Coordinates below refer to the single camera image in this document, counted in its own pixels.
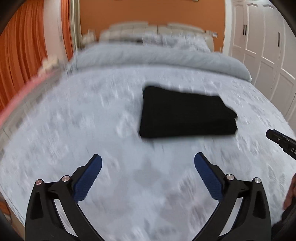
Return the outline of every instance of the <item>metal screw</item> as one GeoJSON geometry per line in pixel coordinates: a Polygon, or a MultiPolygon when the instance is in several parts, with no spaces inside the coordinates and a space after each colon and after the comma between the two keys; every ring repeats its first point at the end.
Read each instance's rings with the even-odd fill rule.
{"type": "Polygon", "coordinates": [[[70,180],[70,177],[69,176],[63,176],[62,177],[62,181],[63,182],[67,182],[67,181],[69,181],[70,180]]]}
{"type": "Polygon", "coordinates": [[[258,178],[258,177],[256,177],[256,178],[255,178],[255,182],[256,182],[256,183],[261,183],[261,179],[258,178]]]}
{"type": "Polygon", "coordinates": [[[41,180],[41,179],[38,179],[38,180],[35,182],[36,185],[40,185],[41,183],[42,183],[42,180],[41,180]]]}
{"type": "Polygon", "coordinates": [[[232,180],[234,180],[234,175],[232,175],[232,174],[227,174],[226,178],[227,178],[229,181],[232,181],[232,180]]]}

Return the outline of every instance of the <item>headboard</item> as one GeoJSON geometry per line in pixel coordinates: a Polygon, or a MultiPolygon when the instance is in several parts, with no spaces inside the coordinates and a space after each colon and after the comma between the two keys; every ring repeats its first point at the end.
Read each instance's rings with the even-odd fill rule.
{"type": "Polygon", "coordinates": [[[100,41],[120,40],[127,36],[139,35],[144,33],[155,33],[165,35],[194,34],[204,37],[211,52],[214,51],[213,37],[205,33],[201,28],[180,24],[168,23],[167,25],[149,25],[148,22],[123,22],[110,25],[109,29],[100,33],[100,41]]]}

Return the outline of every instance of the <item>folded black garment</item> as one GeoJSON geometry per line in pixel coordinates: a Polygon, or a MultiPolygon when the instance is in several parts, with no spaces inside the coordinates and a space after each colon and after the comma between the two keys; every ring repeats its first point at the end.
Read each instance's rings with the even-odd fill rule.
{"type": "Polygon", "coordinates": [[[143,90],[142,138],[235,134],[237,114],[219,96],[156,86],[143,90]]]}

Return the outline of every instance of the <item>wardrobe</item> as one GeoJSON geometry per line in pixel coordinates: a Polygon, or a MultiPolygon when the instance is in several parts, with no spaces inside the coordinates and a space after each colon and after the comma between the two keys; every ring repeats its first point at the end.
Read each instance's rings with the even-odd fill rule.
{"type": "Polygon", "coordinates": [[[296,37],[270,1],[232,5],[230,55],[245,64],[252,84],[296,132],[296,37]]]}

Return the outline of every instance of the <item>blue gripper pad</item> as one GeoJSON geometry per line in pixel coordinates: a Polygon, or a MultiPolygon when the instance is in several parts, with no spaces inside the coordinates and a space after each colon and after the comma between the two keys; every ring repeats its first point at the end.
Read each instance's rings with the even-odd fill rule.
{"type": "Polygon", "coordinates": [[[194,157],[194,165],[206,185],[211,197],[215,200],[221,201],[223,199],[222,184],[212,171],[208,160],[205,160],[200,153],[194,157]]]}
{"type": "Polygon", "coordinates": [[[84,171],[84,173],[76,182],[73,188],[73,199],[76,203],[85,199],[101,169],[102,158],[97,155],[96,158],[88,166],[88,168],[84,171]]]}

